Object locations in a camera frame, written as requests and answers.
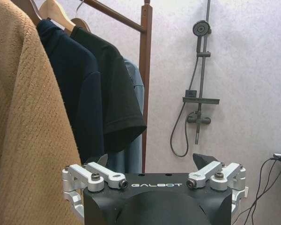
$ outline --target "shower head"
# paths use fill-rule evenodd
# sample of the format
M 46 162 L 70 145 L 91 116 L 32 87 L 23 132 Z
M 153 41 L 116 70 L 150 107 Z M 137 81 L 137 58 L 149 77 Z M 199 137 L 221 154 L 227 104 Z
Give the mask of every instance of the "shower head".
M 198 37 L 202 37 L 206 35 L 210 30 L 209 23 L 207 23 L 205 20 L 200 20 L 194 24 L 192 27 L 192 31 L 194 35 Z
M 201 52 L 201 40 L 204 35 L 210 32 L 209 23 L 205 20 L 200 20 L 194 24 L 192 27 L 192 32 L 198 37 L 197 41 L 197 53 Z

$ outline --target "navy polo shirt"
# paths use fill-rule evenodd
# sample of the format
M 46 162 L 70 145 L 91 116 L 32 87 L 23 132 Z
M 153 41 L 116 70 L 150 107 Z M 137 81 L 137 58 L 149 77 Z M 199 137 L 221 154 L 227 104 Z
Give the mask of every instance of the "navy polo shirt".
M 49 20 L 37 31 L 56 76 L 81 162 L 104 154 L 101 76 L 94 55 Z

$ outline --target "bolt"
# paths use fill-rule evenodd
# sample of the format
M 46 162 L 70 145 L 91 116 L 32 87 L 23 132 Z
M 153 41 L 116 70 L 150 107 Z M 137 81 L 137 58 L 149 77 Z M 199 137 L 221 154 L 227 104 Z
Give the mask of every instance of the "bolt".
M 92 181 L 100 180 L 100 174 L 95 172 L 92 174 L 91 178 L 92 178 Z
M 218 180 L 221 180 L 221 179 L 224 178 L 224 174 L 223 174 L 222 172 L 216 172 L 216 173 L 214 174 L 214 177 L 215 177 L 216 179 L 218 179 Z
M 119 186 L 122 190 L 124 190 L 125 188 L 128 187 L 128 181 L 126 181 L 126 180 L 121 180 L 120 183 L 118 184 L 118 186 Z
M 190 188 L 190 189 L 193 189 L 193 188 L 196 188 L 197 186 L 197 183 L 195 180 L 188 180 L 186 182 L 186 185 Z

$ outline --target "white wall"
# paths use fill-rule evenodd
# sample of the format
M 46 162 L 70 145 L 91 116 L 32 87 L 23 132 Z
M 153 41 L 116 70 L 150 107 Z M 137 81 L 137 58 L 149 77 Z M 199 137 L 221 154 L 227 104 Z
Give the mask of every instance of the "white wall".
M 43 1 L 37 0 L 38 6 Z M 70 18 L 80 3 L 58 2 Z M 140 21 L 141 0 L 101 2 Z M 281 0 L 211 1 L 212 35 L 207 46 L 211 58 L 207 59 L 203 97 L 221 101 L 220 105 L 203 106 L 212 123 L 201 127 L 199 145 L 193 144 L 194 125 L 188 126 L 191 149 L 181 159 L 171 153 L 169 137 L 194 66 L 196 37 L 191 27 L 205 18 L 206 2 L 151 0 L 154 16 L 146 172 L 195 171 L 193 152 L 213 155 L 226 163 L 242 163 L 250 188 L 249 198 L 242 203 L 245 209 L 253 201 L 262 162 L 273 152 L 281 153 Z M 93 33 L 138 62 L 138 32 L 87 5 L 81 7 L 79 17 Z M 199 80 L 198 72 L 194 89 L 199 90 Z M 176 132 L 174 145 L 180 153 L 185 149 L 184 118 L 196 108 L 186 107 Z M 279 169 L 277 164 L 274 174 Z M 281 225 L 281 177 L 259 201 L 255 218 L 258 225 Z

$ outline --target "wooden clothing rack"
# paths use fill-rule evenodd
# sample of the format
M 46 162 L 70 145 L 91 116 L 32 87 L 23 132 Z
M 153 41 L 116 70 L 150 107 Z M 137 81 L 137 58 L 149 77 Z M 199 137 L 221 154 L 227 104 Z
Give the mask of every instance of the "wooden clothing rack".
M 150 0 L 145 0 L 145 4 L 141 7 L 141 23 L 140 25 L 127 17 L 121 15 L 117 11 L 109 8 L 97 0 L 84 0 L 84 3 L 99 10 L 100 12 L 112 17 L 115 20 L 140 32 L 140 61 L 139 69 L 142 81 L 145 86 L 144 96 L 144 120 L 148 121 L 148 97 L 149 97 L 149 77 L 150 77 L 150 55 L 151 55 L 151 34 L 152 34 L 152 13 L 153 8 L 150 6 Z M 142 172 L 145 172 L 146 164 L 146 144 L 147 130 L 142 134 Z

